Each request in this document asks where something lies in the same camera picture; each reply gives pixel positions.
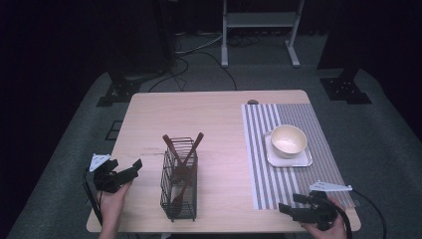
shelf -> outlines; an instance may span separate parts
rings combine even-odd
[[[227,27],[293,27],[296,12],[227,13]]]

white metal stand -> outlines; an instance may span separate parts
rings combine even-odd
[[[244,27],[292,27],[290,40],[286,41],[286,47],[291,57],[292,64],[298,68],[298,56],[294,49],[296,34],[301,22],[302,10],[305,0],[301,0],[296,12],[276,12],[276,13],[228,13],[227,0],[223,5],[223,43],[221,45],[221,65],[229,66],[227,54],[227,29]]]

dark background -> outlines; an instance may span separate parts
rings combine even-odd
[[[122,36],[127,32],[122,33],[121,14],[108,12],[116,1],[101,2],[0,3],[0,237],[8,234],[24,207],[85,93],[106,71],[107,59],[117,54],[115,47],[129,58],[131,51],[127,49],[136,49],[133,40]],[[172,30],[220,31],[222,4],[216,2],[171,3],[168,16]],[[286,1],[286,5],[275,0],[229,3],[233,11],[295,7],[292,1]],[[300,27],[300,34],[326,34],[330,30],[319,64],[321,69],[342,68],[349,56],[357,54],[354,57],[361,68],[378,80],[420,138],[421,9],[421,3],[410,0],[308,0]],[[162,59],[157,59],[154,70],[157,66],[165,68],[165,63],[160,63]]]

wire basket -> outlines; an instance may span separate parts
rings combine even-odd
[[[193,145],[192,138],[178,137],[172,138],[171,141],[180,161],[168,148],[164,154],[162,167],[160,204],[171,221],[174,221],[174,219],[192,219],[195,221],[198,156],[194,151],[186,159]]]

table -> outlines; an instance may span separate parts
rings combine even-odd
[[[227,29],[228,28],[251,28],[251,27],[291,27],[290,39],[285,41],[289,56],[294,68],[301,66],[293,46],[301,22],[302,10],[305,0],[300,0],[296,12],[268,12],[268,13],[229,13],[227,12],[227,0],[223,2],[223,41],[221,44],[221,65],[229,65],[227,53]]]
[[[304,229],[278,210],[253,209],[250,172],[241,105],[310,104],[304,91],[245,91],[149,93],[132,97],[111,158],[116,169],[141,158],[143,168],[127,195],[119,230],[138,233],[280,233]],[[196,138],[198,153],[197,218],[171,222],[159,200],[163,154],[162,136]],[[360,228],[354,208],[346,213],[352,230]],[[100,232],[91,213],[87,228]]]

